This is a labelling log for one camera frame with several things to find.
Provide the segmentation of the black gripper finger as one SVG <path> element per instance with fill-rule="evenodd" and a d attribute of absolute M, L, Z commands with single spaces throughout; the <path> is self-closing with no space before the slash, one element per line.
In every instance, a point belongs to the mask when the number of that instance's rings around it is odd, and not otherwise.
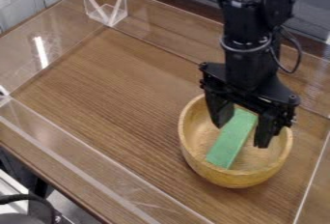
<path fill-rule="evenodd" d="M 205 100 L 211 122 L 218 128 L 231 120 L 235 113 L 234 104 L 214 92 L 205 92 Z"/>
<path fill-rule="evenodd" d="M 258 125 L 254 135 L 254 146 L 259 149 L 266 149 L 270 146 L 271 140 L 278 136 L 282 129 L 282 119 L 273 111 L 266 111 L 259 115 Z"/>

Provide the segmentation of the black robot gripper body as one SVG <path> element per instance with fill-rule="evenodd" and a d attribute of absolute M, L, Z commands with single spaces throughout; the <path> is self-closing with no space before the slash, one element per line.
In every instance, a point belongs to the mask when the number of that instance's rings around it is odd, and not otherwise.
<path fill-rule="evenodd" d="M 282 119 L 282 127 L 293 126 L 295 108 L 301 104 L 297 94 L 277 76 L 282 69 L 279 42 L 233 43 L 221 41 L 225 62 L 203 62 L 203 92 L 210 91 L 258 115 L 273 111 Z"/>

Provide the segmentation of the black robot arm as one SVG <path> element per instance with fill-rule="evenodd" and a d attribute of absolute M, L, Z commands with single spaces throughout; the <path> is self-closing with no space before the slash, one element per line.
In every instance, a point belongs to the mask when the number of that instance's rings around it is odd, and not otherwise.
<path fill-rule="evenodd" d="M 299 96 L 277 72 L 281 41 L 297 41 L 283 23 L 293 17 L 294 0 L 217 0 L 225 17 L 222 63 L 201 63 L 202 88 L 211 122 L 222 127 L 241 106 L 258 115 L 254 145 L 267 148 L 293 125 Z"/>

